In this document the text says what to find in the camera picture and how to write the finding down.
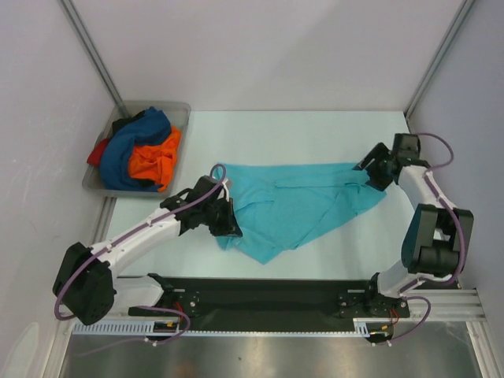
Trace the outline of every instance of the metal floor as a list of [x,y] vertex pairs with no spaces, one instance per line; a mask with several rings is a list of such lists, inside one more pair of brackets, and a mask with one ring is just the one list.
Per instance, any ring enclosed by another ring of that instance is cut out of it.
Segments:
[[155,348],[133,342],[75,355],[118,339],[73,336],[60,378],[481,377],[465,323],[427,323],[392,347],[364,339],[192,336]]

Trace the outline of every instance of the gray basket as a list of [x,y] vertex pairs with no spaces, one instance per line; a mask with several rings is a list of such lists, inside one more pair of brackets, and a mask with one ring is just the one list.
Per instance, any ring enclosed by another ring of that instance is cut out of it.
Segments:
[[[178,128],[182,132],[182,137],[180,139],[179,148],[177,151],[177,156],[181,156],[183,149],[183,144],[185,140],[185,135],[187,132],[187,123],[189,122],[189,114],[191,113],[191,107],[188,104],[182,102],[162,102],[162,101],[125,101],[124,107],[134,116],[138,112],[147,109],[149,106],[154,106],[156,109],[163,110],[170,120],[170,123]],[[115,120],[122,118],[119,108],[114,107],[112,114],[110,114],[109,120],[106,123],[103,132],[96,139],[95,146],[100,143],[103,139],[112,136],[112,123]],[[165,191],[163,192],[146,192],[146,191],[113,191],[108,190],[103,187],[102,179],[100,177],[100,172],[98,168],[90,165],[87,168],[86,174],[82,180],[82,186],[88,190],[96,193],[98,195],[103,195],[107,197],[148,197],[148,198],[166,198],[171,195],[172,183],[176,177],[176,171],[180,165],[180,160],[175,165],[173,169],[172,182]]]

